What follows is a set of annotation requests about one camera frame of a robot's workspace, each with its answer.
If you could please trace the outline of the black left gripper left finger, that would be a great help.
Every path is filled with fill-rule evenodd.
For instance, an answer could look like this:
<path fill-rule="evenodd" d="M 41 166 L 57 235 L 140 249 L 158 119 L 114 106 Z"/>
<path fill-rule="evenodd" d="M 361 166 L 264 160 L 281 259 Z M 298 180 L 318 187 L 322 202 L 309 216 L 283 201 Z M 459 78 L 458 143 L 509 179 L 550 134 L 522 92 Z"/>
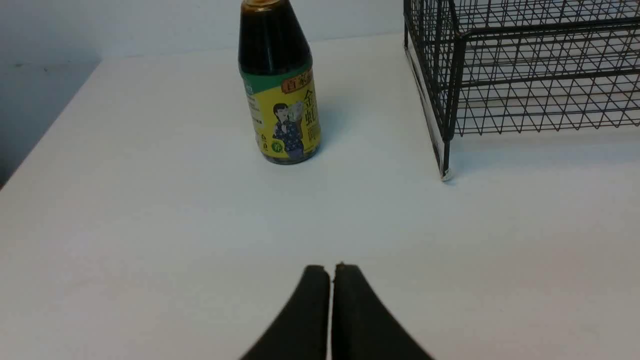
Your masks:
<path fill-rule="evenodd" d="M 321 265 L 306 266 L 286 305 L 242 359 L 326 359 L 329 301 L 329 274 Z"/>

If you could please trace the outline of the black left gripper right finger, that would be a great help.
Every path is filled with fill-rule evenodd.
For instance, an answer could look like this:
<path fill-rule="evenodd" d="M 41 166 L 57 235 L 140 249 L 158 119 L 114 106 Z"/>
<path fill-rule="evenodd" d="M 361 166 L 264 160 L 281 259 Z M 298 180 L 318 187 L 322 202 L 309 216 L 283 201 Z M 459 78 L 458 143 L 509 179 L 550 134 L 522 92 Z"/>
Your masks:
<path fill-rule="evenodd" d="M 334 360 L 430 360 L 375 294 L 361 269 L 339 263 L 333 280 Z"/>

